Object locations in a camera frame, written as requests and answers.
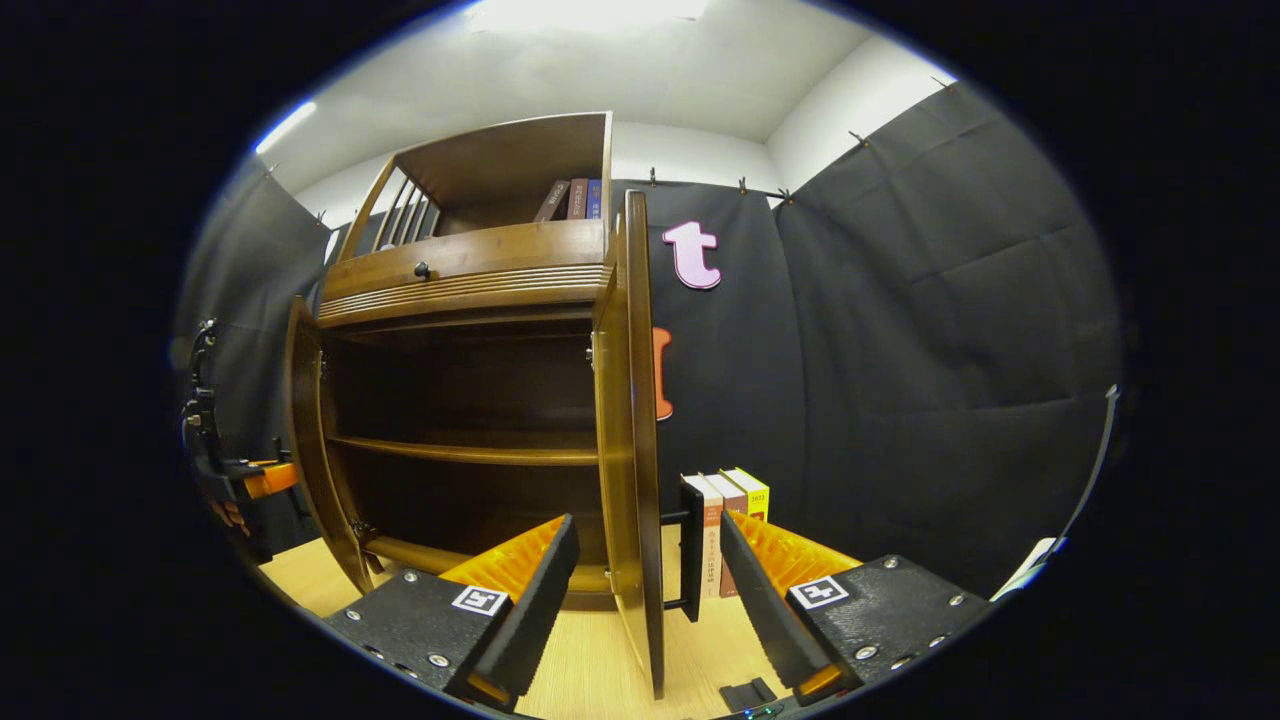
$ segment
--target black fabric backdrop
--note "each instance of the black fabric backdrop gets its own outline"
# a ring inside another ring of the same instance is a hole
[[[658,423],[663,511],[680,506],[680,475],[741,466],[778,488],[771,520],[799,523],[804,496],[804,386],[791,278],[763,193],[698,183],[614,181],[611,206],[643,191],[649,214],[653,323],[672,336],[663,351]],[[716,236],[704,251],[721,272],[710,290],[676,275],[662,233],[696,222]]]
[[[774,211],[804,357],[794,529],[989,594],[1089,477],[1111,278],[1061,176],[964,86],[867,140]]]
[[[209,380],[216,392],[223,455],[271,457],[273,437],[288,447],[283,369],[289,304],[296,295],[316,302],[329,236],[256,156],[227,182],[187,260],[174,314],[174,430],[187,398],[186,365],[196,325],[218,318]],[[301,491],[292,488],[242,511],[260,533],[257,547],[279,552],[319,537],[310,519],[298,515],[305,507]]]

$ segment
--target ceiling light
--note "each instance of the ceiling light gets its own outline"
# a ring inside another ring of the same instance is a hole
[[[268,136],[262,138],[262,142],[257,143],[257,154],[261,155],[262,152],[266,152],[273,145],[275,145],[276,140],[284,137],[284,133],[293,129],[293,127],[301,123],[307,115],[315,113],[315,102],[303,102],[297,110],[289,114],[288,118],[284,118],[283,123],[275,126],[275,129],[268,133]]]
[[[471,32],[608,31],[666,18],[695,20],[707,0],[481,0],[462,14]]]

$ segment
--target yellow book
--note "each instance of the yellow book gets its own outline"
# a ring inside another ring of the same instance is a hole
[[[741,468],[721,470],[721,475],[732,480],[733,484],[742,488],[742,492],[746,493],[746,515],[749,518],[755,518],[762,523],[769,521],[769,486],[755,479]]]

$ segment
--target open cabinet door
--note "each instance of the open cabinet door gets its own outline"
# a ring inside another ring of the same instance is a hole
[[[320,527],[329,552],[338,566],[362,593],[374,589],[360,552],[360,542],[343,510],[329,469],[324,445],[323,402],[320,387],[324,348],[320,329],[302,297],[293,299],[289,311],[289,333],[284,341],[284,397],[288,406],[289,446],[298,471],[302,495],[311,507],[311,516]]]
[[[636,659],[662,698],[662,527],[644,193],[627,191],[594,309],[591,359],[609,583]]]

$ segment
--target wooden floor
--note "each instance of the wooden floor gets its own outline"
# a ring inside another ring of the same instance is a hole
[[[664,596],[678,593],[678,529],[663,528]],[[398,565],[384,562],[379,585]],[[275,556],[260,568],[285,594],[317,616],[330,615],[360,597],[316,539]],[[612,611],[562,610],[556,619],[534,684],[516,711],[550,720],[645,717],[704,720],[726,715],[718,688],[763,678],[780,697],[790,694],[764,656],[742,601],[704,600],[698,623],[678,610],[664,616],[667,680],[664,698],[653,700],[649,682],[627,642],[622,620]]]

